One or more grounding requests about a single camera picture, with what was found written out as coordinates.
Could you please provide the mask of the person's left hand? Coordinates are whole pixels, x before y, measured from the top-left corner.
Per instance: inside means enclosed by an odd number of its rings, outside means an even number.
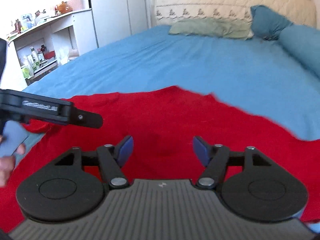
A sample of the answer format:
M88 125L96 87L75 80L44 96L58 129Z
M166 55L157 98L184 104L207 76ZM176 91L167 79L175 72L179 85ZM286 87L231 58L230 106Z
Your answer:
M25 144L20 144L17 148L17 153L20 155L25 154L26 146ZM5 187L7 184L11 173L15 168L15 157L14 156L5 156L0 159L0 186Z

